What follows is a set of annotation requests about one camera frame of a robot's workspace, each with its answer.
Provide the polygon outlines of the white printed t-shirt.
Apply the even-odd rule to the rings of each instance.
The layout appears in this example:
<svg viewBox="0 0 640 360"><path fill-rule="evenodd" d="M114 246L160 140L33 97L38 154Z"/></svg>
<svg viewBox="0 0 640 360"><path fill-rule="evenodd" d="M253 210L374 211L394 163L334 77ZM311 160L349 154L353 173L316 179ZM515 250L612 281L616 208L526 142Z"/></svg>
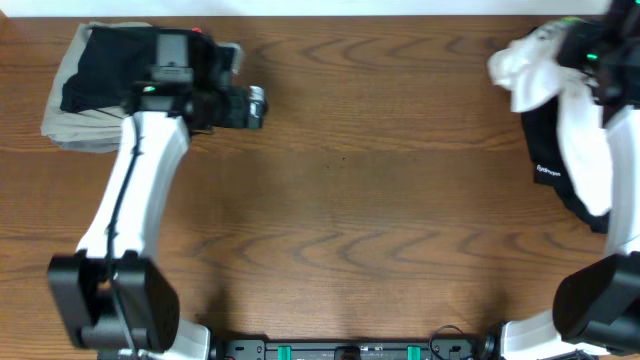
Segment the white printed t-shirt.
<svg viewBox="0 0 640 360"><path fill-rule="evenodd" d="M612 162L587 76L556 60L575 17L546 22L489 58L491 82L510 93L521 116L534 181L556 191L585 219L601 219L612 206Z"/></svg>

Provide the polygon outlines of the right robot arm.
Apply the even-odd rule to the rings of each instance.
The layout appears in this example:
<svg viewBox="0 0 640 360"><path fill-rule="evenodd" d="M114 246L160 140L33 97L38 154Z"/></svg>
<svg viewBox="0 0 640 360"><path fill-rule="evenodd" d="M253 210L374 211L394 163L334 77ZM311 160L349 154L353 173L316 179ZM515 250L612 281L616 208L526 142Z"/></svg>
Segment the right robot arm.
<svg viewBox="0 0 640 360"><path fill-rule="evenodd" d="M497 325L479 359L599 359L639 351L639 4L549 21L487 63L521 120L537 183L602 240L549 309Z"/></svg>

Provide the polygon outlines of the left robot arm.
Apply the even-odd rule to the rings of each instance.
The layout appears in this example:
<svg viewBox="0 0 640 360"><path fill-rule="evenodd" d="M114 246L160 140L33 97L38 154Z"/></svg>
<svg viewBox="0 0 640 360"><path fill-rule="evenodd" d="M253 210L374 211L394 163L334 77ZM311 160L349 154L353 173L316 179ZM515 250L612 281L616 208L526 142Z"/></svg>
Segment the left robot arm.
<svg viewBox="0 0 640 360"><path fill-rule="evenodd" d="M259 129L261 87L237 86L243 50L189 29L139 28L153 52L126 89L116 160L96 215L71 254L54 255L48 285L71 344L102 359L218 359L210 329L181 317L156 264L160 222L193 136Z"/></svg>

